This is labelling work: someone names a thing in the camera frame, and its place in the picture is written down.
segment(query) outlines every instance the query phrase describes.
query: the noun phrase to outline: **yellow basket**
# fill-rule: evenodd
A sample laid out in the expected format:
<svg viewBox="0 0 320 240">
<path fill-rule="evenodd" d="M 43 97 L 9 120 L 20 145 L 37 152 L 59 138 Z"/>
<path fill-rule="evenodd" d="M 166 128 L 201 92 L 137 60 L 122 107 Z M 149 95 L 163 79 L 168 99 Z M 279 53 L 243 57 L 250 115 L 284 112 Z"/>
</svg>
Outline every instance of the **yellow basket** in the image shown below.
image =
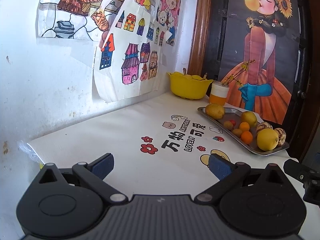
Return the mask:
<svg viewBox="0 0 320 240">
<path fill-rule="evenodd" d="M 209 85 L 213 81 L 213 79 L 201 80 L 202 77 L 198 75 L 192 75 L 193 79 L 188 79 L 180 72 L 168 72 L 168 74 L 170 76 L 170 87 L 172 93 L 181 98 L 188 98 L 191 100 L 203 98 Z"/>
</svg>

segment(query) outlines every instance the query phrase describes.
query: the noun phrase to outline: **door frame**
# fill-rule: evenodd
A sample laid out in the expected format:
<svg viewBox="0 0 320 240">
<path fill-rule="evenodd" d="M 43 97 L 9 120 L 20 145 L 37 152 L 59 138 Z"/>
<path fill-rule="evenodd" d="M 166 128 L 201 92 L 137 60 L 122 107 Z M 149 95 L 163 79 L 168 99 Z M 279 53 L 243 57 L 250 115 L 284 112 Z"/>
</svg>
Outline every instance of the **door frame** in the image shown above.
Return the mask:
<svg viewBox="0 0 320 240">
<path fill-rule="evenodd" d="M 320 121 L 320 0 L 308 0 L 311 17 L 312 55 L 306 98 L 296 125 L 288 153 L 300 162 L 305 157 Z M 191 44 L 188 74 L 201 75 L 208 38 L 211 0 L 198 0 Z"/>
</svg>

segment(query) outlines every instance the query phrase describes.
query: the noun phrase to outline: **clear plastic wrap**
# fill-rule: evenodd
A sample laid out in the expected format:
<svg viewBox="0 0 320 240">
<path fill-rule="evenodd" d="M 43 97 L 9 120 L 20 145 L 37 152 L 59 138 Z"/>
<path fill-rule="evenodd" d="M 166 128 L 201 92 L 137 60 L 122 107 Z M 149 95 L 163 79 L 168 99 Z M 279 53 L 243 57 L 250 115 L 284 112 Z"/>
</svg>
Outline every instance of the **clear plastic wrap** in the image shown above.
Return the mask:
<svg viewBox="0 0 320 240">
<path fill-rule="evenodd" d="M 35 153 L 35 151 L 27 143 L 20 140 L 17 142 L 17 144 L 19 149 L 26 153 L 31 160 L 39 164 L 43 164 L 42 161 L 39 159 L 38 155 Z"/>
</svg>

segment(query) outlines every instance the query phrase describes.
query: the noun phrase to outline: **chinese character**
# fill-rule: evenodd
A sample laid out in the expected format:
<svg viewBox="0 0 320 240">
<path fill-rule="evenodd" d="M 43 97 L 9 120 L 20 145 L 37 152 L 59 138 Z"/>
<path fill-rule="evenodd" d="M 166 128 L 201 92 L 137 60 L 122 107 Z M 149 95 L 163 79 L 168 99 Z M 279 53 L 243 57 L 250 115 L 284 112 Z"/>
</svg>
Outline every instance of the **chinese character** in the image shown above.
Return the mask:
<svg viewBox="0 0 320 240">
<path fill-rule="evenodd" d="M 202 137 L 202 135 L 204 134 L 204 132 L 191 129 L 190 134 L 194 134 L 194 135 L 196 135 L 196 136 Z"/>
<path fill-rule="evenodd" d="M 182 132 L 171 132 L 170 134 L 168 134 L 168 137 L 170 138 L 170 139 L 173 139 L 173 140 L 183 140 L 182 139 L 182 137 L 183 136 L 185 136 L 185 134 L 184 133 L 182 133 Z"/>
<path fill-rule="evenodd" d="M 204 125 L 201 125 L 201 124 L 195 123 L 195 122 L 192 123 L 192 127 L 196 127 L 196 128 L 198 128 L 198 129 L 202 129 L 202 130 L 205 129 L 205 126 L 204 126 Z"/>
<path fill-rule="evenodd" d="M 178 149 L 174 147 L 177 146 L 177 147 L 180 147 L 180 144 L 177 144 L 177 143 L 174 143 L 174 142 L 171 142 L 170 144 L 168 144 L 169 140 L 165 140 L 165 142 L 162 144 L 161 148 L 165 149 L 166 147 L 169 147 L 170 149 L 172 149 L 174 152 L 177 152 Z"/>
</svg>

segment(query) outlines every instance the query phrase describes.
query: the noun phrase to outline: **orange liquid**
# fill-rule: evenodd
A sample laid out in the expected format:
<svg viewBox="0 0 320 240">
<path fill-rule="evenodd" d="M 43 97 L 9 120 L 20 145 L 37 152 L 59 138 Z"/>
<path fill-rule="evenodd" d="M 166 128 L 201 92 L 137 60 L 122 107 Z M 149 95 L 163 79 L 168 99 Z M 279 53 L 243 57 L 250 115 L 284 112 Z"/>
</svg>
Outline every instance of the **orange liquid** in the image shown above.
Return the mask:
<svg viewBox="0 0 320 240">
<path fill-rule="evenodd" d="M 217 97 L 217 96 L 214 96 L 212 94 L 210 94 L 210 96 L 209 96 L 210 104 L 216 103 L 216 104 L 219 104 L 221 106 L 224 106 L 224 104 L 226 103 L 226 100 L 227 100 L 227 98 Z"/>
</svg>

